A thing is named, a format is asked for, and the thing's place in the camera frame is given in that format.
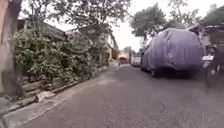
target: car tire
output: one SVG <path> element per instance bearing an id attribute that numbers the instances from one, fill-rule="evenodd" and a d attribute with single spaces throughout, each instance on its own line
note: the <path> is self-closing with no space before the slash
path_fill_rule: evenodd
<path id="1" fill-rule="evenodd" d="M 146 70 L 145 70 L 145 68 L 141 67 L 141 71 L 145 72 Z"/>
<path id="2" fill-rule="evenodd" d="M 185 74 L 185 78 L 187 78 L 187 79 L 195 79 L 196 75 L 197 75 L 197 71 L 188 71 Z"/>
<path id="3" fill-rule="evenodd" d="M 156 69 L 152 69 L 152 70 L 150 70 L 150 75 L 151 75 L 153 78 L 159 78 L 159 71 L 156 70 Z"/>

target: covered car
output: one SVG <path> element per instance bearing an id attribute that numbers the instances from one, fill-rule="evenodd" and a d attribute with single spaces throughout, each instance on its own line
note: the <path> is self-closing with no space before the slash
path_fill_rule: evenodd
<path id="1" fill-rule="evenodd" d="M 203 55 L 203 45 L 197 35 L 184 29 L 168 28 L 149 43 L 142 54 L 141 68 L 153 73 L 167 67 L 176 71 L 197 71 Z"/>
<path id="2" fill-rule="evenodd" d="M 141 65 L 141 57 L 133 57 L 131 59 L 131 65 L 134 67 L 140 67 Z"/>

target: white car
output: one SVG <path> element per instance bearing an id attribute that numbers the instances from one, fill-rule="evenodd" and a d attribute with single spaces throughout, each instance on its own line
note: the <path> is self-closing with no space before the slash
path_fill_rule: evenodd
<path id="1" fill-rule="evenodd" d="M 132 58 L 131 65 L 133 67 L 140 67 L 141 66 L 141 57 L 134 57 L 134 58 Z"/>

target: asphalt road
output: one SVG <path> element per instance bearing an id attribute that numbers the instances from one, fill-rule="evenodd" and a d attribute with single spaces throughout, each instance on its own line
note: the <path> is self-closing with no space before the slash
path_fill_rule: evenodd
<path id="1" fill-rule="evenodd" d="M 122 66 L 23 128 L 223 128 L 224 90 Z"/>

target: street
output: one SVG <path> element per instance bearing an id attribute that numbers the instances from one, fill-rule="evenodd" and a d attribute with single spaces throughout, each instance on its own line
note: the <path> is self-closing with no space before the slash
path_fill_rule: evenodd
<path id="1" fill-rule="evenodd" d="M 224 89 L 121 66 L 23 128 L 223 128 Z"/>

